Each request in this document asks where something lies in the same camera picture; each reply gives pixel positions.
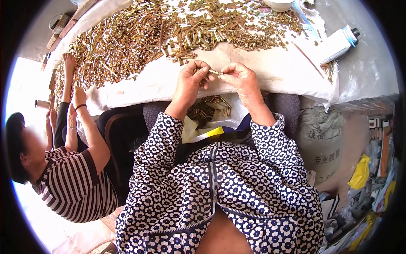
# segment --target floral jacket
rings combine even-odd
[[[317,253],[324,224],[318,191],[306,180],[284,117],[251,122],[256,149],[218,142],[174,166],[183,122],[160,113],[134,153],[134,175],[117,217],[119,251],[194,253],[217,203],[254,253]]]

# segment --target zipper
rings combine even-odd
[[[212,217],[213,217],[213,214],[210,215],[208,218],[206,218],[206,219],[204,219],[204,220],[202,220],[202,221],[200,221],[200,222],[198,222],[198,223],[196,223],[196,224],[189,225],[189,226],[182,227],[182,228],[174,228],[174,229],[167,229],[167,230],[153,230],[153,231],[150,231],[150,232],[148,233],[148,235],[168,234],[168,233],[170,233],[170,234],[176,234],[176,233],[178,233],[178,231],[183,231],[183,230],[187,230],[187,229],[192,229],[192,228],[198,227],[198,226],[200,226],[201,224],[204,224],[205,222],[208,222]]]
[[[217,148],[221,142],[217,143],[217,146],[214,147],[210,151],[210,159],[211,161],[209,162],[209,169],[210,169],[210,187],[212,189],[211,193],[211,198],[212,198],[212,215],[216,212],[216,203],[218,202],[217,199],[217,191],[218,191],[218,183],[217,183],[217,173],[216,173],[216,165],[214,164],[214,157],[216,155]]]
[[[212,198],[212,214],[208,218],[206,218],[206,219],[204,219],[204,220],[202,220],[202,221],[200,221],[200,222],[198,222],[196,224],[193,224],[193,225],[189,225],[189,226],[182,227],[182,228],[168,229],[168,230],[152,230],[152,231],[150,231],[148,233],[148,235],[176,234],[179,231],[188,230],[188,229],[198,227],[201,224],[204,224],[204,223],[208,222],[213,217],[214,213],[216,212],[216,203],[218,202],[217,191],[218,191],[218,188],[219,188],[219,185],[218,185],[218,183],[216,181],[217,175],[216,175],[216,166],[214,165],[214,156],[215,156],[217,148],[220,146],[220,144],[221,144],[221,142],[218,142],[217,146],[210,151],[210,159],[211,159],[211,161],[209,162],[209,169],[210,169],[210,177],[211,177],[210,186],[212,188],[212,191],[211,191],[211,193],[212,193],[212,196],[211,196],[211,198]]]
[[[283,215],[283,214],[282,214],[282,215],[271,215],[271,216],[268,216],[268,215],[255,215],[255,214],[251,214],[251,213],[246,213],[246,212],[243,212],[243,211],[239,211],[239,210],[234,209],[234,208],[229,208],[229,207],[223,206],[223,205],[221,205],[221,204],[219,204],[219,203],[217,203],[217,204],[218,204],[221,208],[227,210],[228,212],[230,212],[230,213],[232,213],[232,214],[240,215],[240,216],[247,217],[247,218],[251,218],[251,219],[278,219],[278,218],[294,217],[293,214],[286,214],[286,215]]]

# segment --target striped shirt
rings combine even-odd
[[[117,195],[104,170],[97,175],[88,150],[65,147],[45,152],[48,164],[32,186],[48,207],[72,222],[103,218],[117,208]]]

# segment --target pile of clutter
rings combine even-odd
[[[336,213],[339,196],[320,193],[325,228],[319,253],[359,249],[382,220],[395,188],[399,162],[394,156],[389,122],[383,122],[380,131],[382,135],[371,135],[366,154],[357,164],[343,208]]]

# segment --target bowl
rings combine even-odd
[[[263,0],[274,11],[284,12],[289,10],[294,0]]]

